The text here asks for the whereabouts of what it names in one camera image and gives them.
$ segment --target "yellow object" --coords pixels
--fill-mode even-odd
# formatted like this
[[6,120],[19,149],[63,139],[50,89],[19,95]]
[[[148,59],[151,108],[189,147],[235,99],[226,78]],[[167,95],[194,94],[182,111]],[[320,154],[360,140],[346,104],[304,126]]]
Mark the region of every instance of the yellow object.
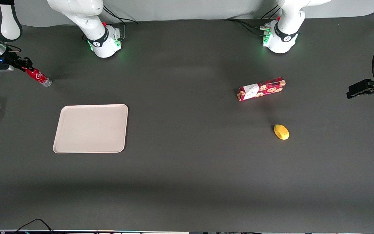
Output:
[[273,131],[275,132],[275,135],[281,140],[286,140],[290,137],[290,132],[288,132],[288,129],[283,125],[275,125],[273,127]]

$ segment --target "white wall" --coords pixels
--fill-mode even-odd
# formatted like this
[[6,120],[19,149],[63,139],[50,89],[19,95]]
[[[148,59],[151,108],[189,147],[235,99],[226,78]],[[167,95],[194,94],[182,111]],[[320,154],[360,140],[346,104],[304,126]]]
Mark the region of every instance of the white wall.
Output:
[[[121,17],[138,21],[179,19],[257,18],[276,5],[275,0],[104,0]],[[15,0],[18,19],[23,25],[47,27],[73,24],[50,8],[46,0]],[[374,0],[333,0],[305,9],[307,18],[333,18],[368,15]]]

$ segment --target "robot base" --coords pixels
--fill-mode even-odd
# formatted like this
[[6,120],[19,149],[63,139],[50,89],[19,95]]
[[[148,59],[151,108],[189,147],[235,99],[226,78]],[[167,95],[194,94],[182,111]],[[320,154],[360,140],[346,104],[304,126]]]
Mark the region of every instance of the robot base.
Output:
[[[273,20],[269,23],[265,24],[265,27],[274,28],[277,20]],[[297,38],[298,34],[295,35],[294,38],[291,38],[287,42],[283,42],[281,38],[275,33],[275,30],[272,30],[272,33],[267,35],[268,37],[264,37],[264,41],[262,42],[262,46],[268,47],[272,52],[283,54],[288,52],[292,46],[295,45],[295,39]]]
[[120,40],[120,29],[114,28],[110,25],[105,26],[109,32],[108,39],[100,47],[95,47],[90,44],[90,49],[100,58],[108,58],[114,55],[117,51],[122,49],[122,40]]

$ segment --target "white tray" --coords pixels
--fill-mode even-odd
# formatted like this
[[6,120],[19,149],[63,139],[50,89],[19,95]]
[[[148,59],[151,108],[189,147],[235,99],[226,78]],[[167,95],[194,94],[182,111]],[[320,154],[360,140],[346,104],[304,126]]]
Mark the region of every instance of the white tray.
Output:
[[125,147],[125,104],[65,106],[61,109],[53,151],[119,153]]

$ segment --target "gray table surface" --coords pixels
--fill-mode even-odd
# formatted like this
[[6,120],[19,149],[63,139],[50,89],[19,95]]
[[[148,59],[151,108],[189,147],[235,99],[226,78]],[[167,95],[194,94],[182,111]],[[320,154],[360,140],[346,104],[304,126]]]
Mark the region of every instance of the gray table surface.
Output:
[[[101,59],[77,27],[25,28],[15,45],[53,85],[0,73],[0,229],[374,233],[374,96],[346,98],[371,78],[374,14],[300,31],[276,55],[234,22],[141,22]],[[52,151],[62,107],[115,103],[123,152]]]

